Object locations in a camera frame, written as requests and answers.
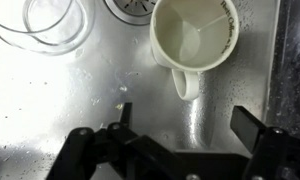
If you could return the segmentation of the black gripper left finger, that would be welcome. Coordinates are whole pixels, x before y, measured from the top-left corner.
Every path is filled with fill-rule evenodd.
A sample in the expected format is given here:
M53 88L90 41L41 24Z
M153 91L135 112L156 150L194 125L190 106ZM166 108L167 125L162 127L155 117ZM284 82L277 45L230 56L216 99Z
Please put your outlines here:
M120 122L124 126L129 126L131 123L131 119L132 119L132 103L127 102L123 105Z

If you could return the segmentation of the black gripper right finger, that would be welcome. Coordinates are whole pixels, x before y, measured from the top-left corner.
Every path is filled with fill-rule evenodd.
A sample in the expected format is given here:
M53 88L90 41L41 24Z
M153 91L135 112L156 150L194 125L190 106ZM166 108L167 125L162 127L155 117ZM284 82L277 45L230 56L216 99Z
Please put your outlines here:
M235 106L232 110L230 128L252 153L264 133L266 126L243 106Z

